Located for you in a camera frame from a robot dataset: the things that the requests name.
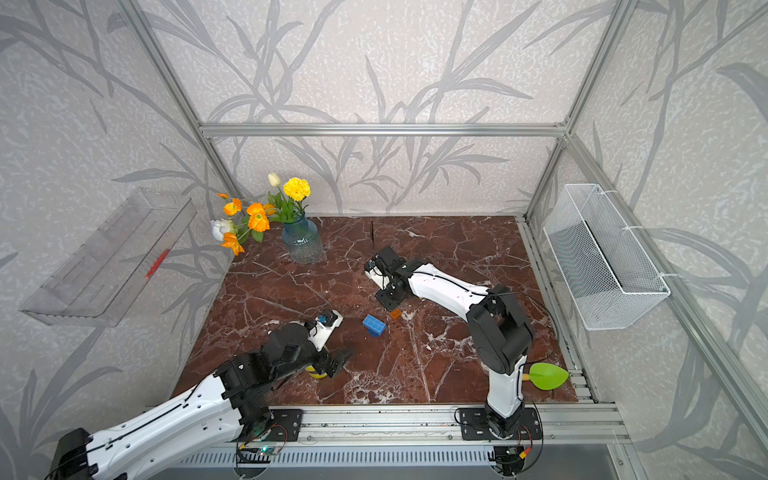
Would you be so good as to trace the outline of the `light blue long lego brick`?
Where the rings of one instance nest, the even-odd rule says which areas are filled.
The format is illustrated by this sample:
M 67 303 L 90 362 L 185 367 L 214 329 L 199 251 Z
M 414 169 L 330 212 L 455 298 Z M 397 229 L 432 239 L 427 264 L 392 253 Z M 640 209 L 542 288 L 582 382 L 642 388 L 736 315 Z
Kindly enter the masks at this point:
M 362 322 L 364 328 L 374 337 L 380 337 L 387 328 L 387 324 L 372 315 L 367 315 Z

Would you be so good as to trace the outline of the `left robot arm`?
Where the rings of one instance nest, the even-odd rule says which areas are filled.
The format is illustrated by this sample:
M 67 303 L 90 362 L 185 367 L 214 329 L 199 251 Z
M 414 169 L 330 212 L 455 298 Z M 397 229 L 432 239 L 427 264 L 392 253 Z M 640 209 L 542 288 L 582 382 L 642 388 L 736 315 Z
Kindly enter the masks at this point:
M 350 358 L 349 349 L 332 354 L 325 347 L 342 322 L 334 310 L 289 322 L 159 406 L 95 433 L 65 434 L 49 478 L 147 479 L 216 443 L 255 438 L 273 422 L 266 397 L 278 385 L 308 367 L 332 377 Z

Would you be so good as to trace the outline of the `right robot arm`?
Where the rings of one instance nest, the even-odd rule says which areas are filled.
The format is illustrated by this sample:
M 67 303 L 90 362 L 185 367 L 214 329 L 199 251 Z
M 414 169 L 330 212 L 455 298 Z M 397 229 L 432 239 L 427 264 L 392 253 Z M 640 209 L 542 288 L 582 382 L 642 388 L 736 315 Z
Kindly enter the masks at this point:
M 488 368 L 489 430 L 499 439 L 515 433 L 525 408 L 523 369 L 535 331 L 514 294 L 503 285 L 470 284 L 418 258 L 405 260 L 391 247 L 374 255 L 365 273 L 379 287 L 376 298 L 388 311 L 413 296 L 466 322 L 476 353 Z

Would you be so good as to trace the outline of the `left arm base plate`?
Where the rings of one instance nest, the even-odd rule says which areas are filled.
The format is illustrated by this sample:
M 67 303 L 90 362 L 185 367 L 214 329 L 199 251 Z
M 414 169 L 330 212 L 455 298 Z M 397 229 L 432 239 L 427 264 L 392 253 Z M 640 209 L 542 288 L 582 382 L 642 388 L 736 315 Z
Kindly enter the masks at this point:
M 247 421 L 238 440 L 240 442 L 296 442 L 303 414 L 302 409 L 269 410 L 256 420 Z

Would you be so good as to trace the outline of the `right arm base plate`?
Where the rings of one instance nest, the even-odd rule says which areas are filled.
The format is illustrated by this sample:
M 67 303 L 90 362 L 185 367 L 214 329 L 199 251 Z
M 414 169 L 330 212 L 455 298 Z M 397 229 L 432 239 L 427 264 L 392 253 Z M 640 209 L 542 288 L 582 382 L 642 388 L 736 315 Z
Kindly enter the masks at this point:
M 543 438 L 542 421 L 537 410 L 531 406 L 522 409 L 511 429 L 497 436 L 488 421 L 484 407 L 463 407 L 454 411 L 454 420 L 459 425 L 465 441 L 538 441 Z

